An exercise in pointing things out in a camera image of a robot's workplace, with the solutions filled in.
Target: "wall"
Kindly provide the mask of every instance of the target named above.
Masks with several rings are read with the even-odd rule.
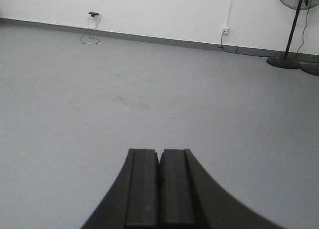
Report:
[[[89,11],[99,30],[219,44],[229,0],[0,0],[0,17],[87,27]],[[301,43],[301,13],[291,51]],[[233,0],[224,44],[284,50],[294,11],[279,0]],[[319,54],[319,7],[311,10],[302,53]]]

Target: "electrical outlet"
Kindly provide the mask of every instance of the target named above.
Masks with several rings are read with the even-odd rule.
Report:
[[[223,33],[228,34],[229,33],[229,27],[223,27]]]

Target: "gray baseboard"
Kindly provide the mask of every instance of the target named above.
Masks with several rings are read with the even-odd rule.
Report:
[[[6,18],[0,18],[0,23],[15,24],[15,25],[27,26],[27,27],[38,27],[43,29],[73,32],[73,33],[79,33],[79,34],[83,34],[86,31],[86,29],[77,28],[77,27],[54,25],[54,24],[31,22],[31,21],[21,21],[21,20],[6,19]],[[155,44],[161,44],[161,45],[169,45],[169,46],[179,46],[179,47],[187,47],[187,48],[195,48],[195,49],[211,50],[211,51],[223,51],[223,49],[221,49],[219,44],[182,41],[182,40],[140,36],[140,35],[117,33],[117,32],[110,32],[110,31],[99,31],[99,30],[95,30],[93,35],[108,37],[108,38],[115,38],[115,39],[122,39],[122,40],[129,40],[129,41],[139,41],[139,42],[155,43]],[[282,56],[284,54],[283,51],[248,48],[248,47],[241,47],[241,46],[225,45],[223,46],[223,48],[234,54],[252,55],[252,56],[260,56],[260,57]],[[288,57],[294,58],[298,61],[303,61],[303,62],[319,63],[318,55],[303,54],[303,53],[298,53],[298,55],[296,55],[296,53],[291,52],[289,53]]]

